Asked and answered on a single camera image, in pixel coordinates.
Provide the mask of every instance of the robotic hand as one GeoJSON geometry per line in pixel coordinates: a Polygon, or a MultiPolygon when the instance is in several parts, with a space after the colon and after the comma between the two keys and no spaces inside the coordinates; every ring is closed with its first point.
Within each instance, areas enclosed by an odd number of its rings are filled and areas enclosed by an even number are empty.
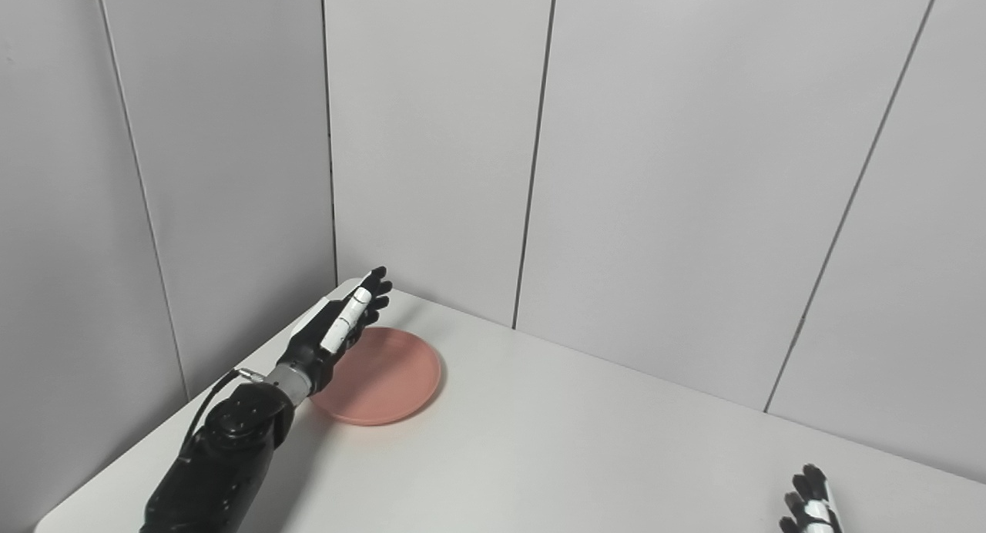
{"type": "Polygon", "coordinates": [[[188,427],[175,463],[147,502],[141,533],[233,533],[239,528],[274,449],[291,428],[295,407],[328,385],[335,362],[390,302],[385,274],[387,269],[378,267],[342,300],[318,301],[292,330],[284,355],[267,377],[240,369],[216,383],[188,427]],[[212,397],[237,375],[250,382],[216,404],[195,431],[212,397]]]}
{"type": "Polygon", "coordinates": [[[784,502],[792,518],[781,518],[784,533],[842,533],[835,501],[828,488],[828,479],[821,470],[811,464],[804,466],[803,474],[793,476],[797,492],[784,495],[784,502]]]}

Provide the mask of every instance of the white wall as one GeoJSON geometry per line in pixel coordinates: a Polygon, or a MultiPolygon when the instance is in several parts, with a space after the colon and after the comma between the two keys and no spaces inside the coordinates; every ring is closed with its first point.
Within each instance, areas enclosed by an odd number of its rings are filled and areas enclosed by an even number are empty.
{"type": "Polygon", "coordinates": [[[335,281],[320,0],[102,2],[0,0],[5,532],[335,281]]]}
{"type": "Polygon", "coordinates": [[[937,0],[771,413],[986,481],[986,0],[937,0]]]}
{"type": "Polygon", "coordinates": [[[517,327],[763,409],[927,0],[557,0],[517,327]]]}
{"type": "Polygon", "coordinates": [[[191,393],[334,287],[321,0],[106,0],[191,393]]]}
{"type": "Polygon", "coordinates": [[[0,531],[185,400],[99,0],[0,0],[0,531]]]}
{"type": "Polygon", "coordinates": [[[550,0],[325,0],[339,277],[513,320],[550,0]]]}
{"type": "MultiPolygon", "coordinates": [[[[979,1],[934,11],[772,411],[986,480],[979,1]]],[[[518,329],[763,409],[929,2],[557,0],[518,329]]],[[[510,322],[549,11],[327,0],[341,276],[510,322]]]]}

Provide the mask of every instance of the black cable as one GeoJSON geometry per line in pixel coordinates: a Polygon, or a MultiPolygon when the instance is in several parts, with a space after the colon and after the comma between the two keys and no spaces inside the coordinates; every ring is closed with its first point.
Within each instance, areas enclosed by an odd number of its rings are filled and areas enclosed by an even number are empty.
{"type": "Polygon", "coordinates": [[[213,397],[215,397],[219,391],[223,389],[223,387],[230,384],[232,379],[236,379],[237,375],[239,375],[239,373],[236,372],[236,369],[231,369],[228,373],[226,373],[226,375],[223,375],[222,379],[219,379],[219,382],[212,386],[212,390],[209,391],[208,396],[206,396],[205,400],[202,401],[202,406],[198,407],[195,417],[191,420],[191,424],[188,425],[188,431],[186,432],[184,441],[182,441],[182,450],[180,450],[180,453],[183,453],[188,448],[188,443],[191,442],[191,438],[195,434],[195,425],[198,424],[202,414],[205,413],[205,409],[209,406],[209,403],[212,402],[213,397]]]}

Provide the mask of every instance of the white table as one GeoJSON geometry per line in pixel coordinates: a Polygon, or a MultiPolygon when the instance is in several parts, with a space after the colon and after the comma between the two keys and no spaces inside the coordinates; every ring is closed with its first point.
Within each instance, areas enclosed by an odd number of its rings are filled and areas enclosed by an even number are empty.
{"type": "MultiPolygon", "coordinates": [[[[242,533],[776,532],[807,462],[831,477],[847,533],[986,530],[983,484],[409,294],[391,300],[380,325],[443,357],[436,399],[384,427],[332,424],[303,403],[242,533]]],[[[271,369],[289,329],[242,365],[271,369]]],[[[201,397],[36,532],[135,533],[201,397]]]]}

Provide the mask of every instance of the robotic arm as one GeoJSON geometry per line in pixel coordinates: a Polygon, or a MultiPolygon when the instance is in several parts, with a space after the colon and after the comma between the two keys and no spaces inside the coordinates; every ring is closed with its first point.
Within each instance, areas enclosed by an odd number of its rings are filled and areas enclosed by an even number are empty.
{"type": "Polygon", "coordinates": [[[391,282],[378,267],[342,300],[318,301],[291,332],[275,368],[264,377],[229,372],[206,397],[179,456],[145,509],[141,533],[234,533],[267,467],[291,428],[293,411],[325,388],[332,367],[376,322],[390,302],[391,282]],[[250,379],[219,402],[195,431],[205,407],[237,375],[250,379]]]}

